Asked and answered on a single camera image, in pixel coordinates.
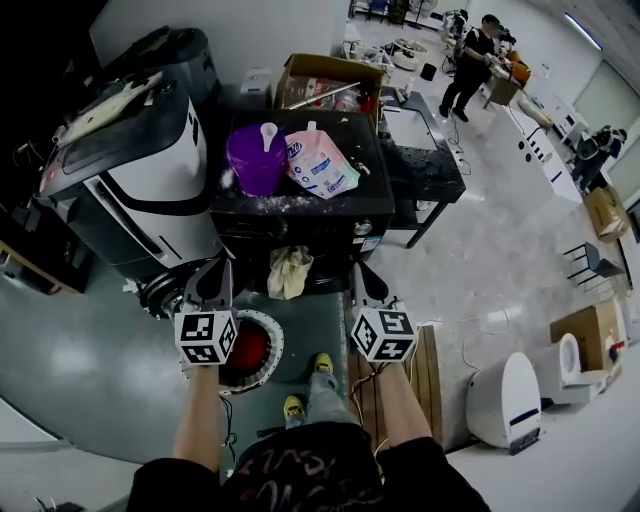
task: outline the cardboard box on floor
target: cardboard box on floor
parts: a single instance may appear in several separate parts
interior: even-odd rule
[[[567,333],[573,334],[578,340],[583,372],[611,372],[614,363],[609,357],[609,348],[620,341],[613,300],[589,306],[551,324],[552,343],[558,343]]]
[[[584,204],[593,228],[603,242],[614,242],[629,229],[629,216],[615,188],[596,188],[585,197]]]
[[[353,83],[371,82],[377,90],[373,93],[373,110],[371,117],[378,126],[378,106],[380,104],[380,87],[384,78],[384,71],[372,68],[366,64],[352,62],[326,55],[312,55],[308,53],[294,53],[285,63],[285,69],[278,82],[275,96],[275,108],[285,108],[289,102],[286,98],[287,78],[290,76],[305,76],[312,78],[327,78],[341,82]]]

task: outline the person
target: person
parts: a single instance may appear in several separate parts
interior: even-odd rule
[[[601,174],[600,170],[610,156],[618,158],[622,145],[627,141],[627,132],[623,129],[613,130],[607,125],[598,130],[590,139],[583,141],[578,147],[578,154],[582,147],[596,148],[596,153],[587,160],[576,156],[574,160],[574,168],[571,172],[573,181],[578,184],[582,190],[592,190],[595,186],[600,186],[603,179],[598,179]]]
[[[465,123],[469,121],[464,109],[471,96],[489,78],[487,66],[491,61],[488,56],[495,54],[493,38],[498,37],[498,35],[500,35],[500,20],[493,14],[487,14],[482,18],[480,30],[472,29],[469,31],[464,41],[464,52],[458,59],[456,76],[442,98],[442,104],[440,105],[442,117],[449,117],[449,111],[452,111]],[[456,106],[453,107],[456,96],[458,96],[458,101]]]
[[[319,354],[308,414],[299,398],[287,398],[286,430],[250,446],[224,485],[218,368],[195,367],[173,458],[136,471],[127,510],[489,510],[432,439],[403,365],[375,378],[390,446],[378,455],[384,485],[371,438],[338,396],[331,359]]]

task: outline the chair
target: chair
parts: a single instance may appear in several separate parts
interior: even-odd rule
[[[600,251],[598,251],[598,249],[595,246],[591,245],[588,242],[585,242],[582,245],[579,245],[578,247],[575,247],[574,249],[571,249],[570,251],[565,252],[564,256],[572,254],[578,251],[579,249],[584,249],[584,254],[582,256],[578,256],[577,258],[573,258],[573,261],[578,261],[583,258],[586,258],[587,266],[582,270],[574,274],[571,274],[569,277],[567,277],[567,279],[573,279],[574,277],[579,276],[580,274],[583,274],[589,270],[593,272],[593,275],[583,281],[580,281],[578,283],[578,286],[588,283],[589,281],[591,281],[592,279],[595,279],[598,276],[604,279],[609,279],[611,277],[619,276],[625,273],[624,270],[620,269],[619,267],[616,267],[609,260],[605,258],[601,258]]]
[[[371,19],[371,15],[374,12],[377,12],[377,13],[382,13],[382,16],[380,17],[380,23],[382,23],[387,13],[388,7],[389,7],[388,0],[371,0],[369,2],[369,13],[367,15],[366,21],[369,21]]]

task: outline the detergent pouch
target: detergent pouch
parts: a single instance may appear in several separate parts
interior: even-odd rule
[[[330,199],[358,186],[360,174],[326,132],[310,121],[307,131],[287,135],[287,175],[322,199]]]

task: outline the gray floor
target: gray floor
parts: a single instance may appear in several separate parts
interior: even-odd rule
[[[364,44],[384,45],[397,37],[418,39],[429,49],[428,61],[440,68],[443,54],[439,35],[429,30],[355,21]],[[391,85],[404,86],[410,73],[396,68]],[[431,112],[451,83],[440,69],[432,82],[417,74],[414,90]],[[516,205],[501,183],[505,171],[495,155],[485,150],[483,132],[493,119],[493,107],[483,110],[476,94],[467,106],[468,124],[457,122],[464,157],[471,175],[464,176],[467,192],[450,205],[434,226],[410,251],[407,232],[390,232],[370,263],[405,299],[416,322],[436,320],[436,340],[443,394],[445,445],[468,440],[464,418],[465,391],[474,369],[515,350],[531,351],[547,345],[549,323],[611,296],[602,286],[584,293],[566,277],[572,272],[562,253],[589,241],[612,259],[619,255],[612,244],[600,243],[587,212],[580,205],[553,230],[523,227]],[[452,119],[436,116],[442,130],[454,136]],[[464,166],[461,172],[468,172]],[[460,322],[470,317],[471,320]],[[482,332],[504,333],[499,335]]]
[[[372,44],[399,36],[427,38],[430,59],[438,66],[442,62],[433,33],[377,22],[357,25]],[[404,85],[407,76],[397,69],[394,82]],[[450,80],[439,71],[433,82],[416,78],[415,89],[433,112]],[[414,249],[404,249],[410,233],[389,232],[371,258],[416,322],[436,321],[448,447],[468,439],[464,392],[474,370],[462,359],[463,342],[467,359],[480,368],[514,350],[546,345],[550,321],[603,298],[567,282],[562,252],[590,241],[617,258],[613,246],[597,242],[582,206],[554,230],[522,228],[524,219],[499,185],[504,170],[484,151],[482,133],[492,110],[482,110],[474,97],[468,114],[471,122],[458,125],[472,166],[467,192]],[[452,134],[451,121],[437,119]],[[148,317],[134,296],[121,292],[122,284],[101,265],[81,296],[45,297],[0,279],[0,395],[85,450],[144,462],[170,453],[186,381],[170,324]],[[265,300],[246,296],[242,307],[273,308],[288,350],[270,384],[275,392],[265,388],[234,400],[239,450],[255,430],[282,424],[282,401],[289,392],[304,390],[313,353],[344,357],[337,297]],[[338,377],[344,384],[343,371]]]
[[[0,396],[79,448],[145,462],[171,454],[187,381],[171,323],[147,315],[123,284],[100,262],[85,295],[47,297],[0,279]],[[232,398],[241,452],[257,430],[284,425],[284,399],[305,393],[317,352],[332,356],[344,392],[346,355],[340,295],[281,302],[245,292],[235,304],[270,314],[285,333],[269,383]]]

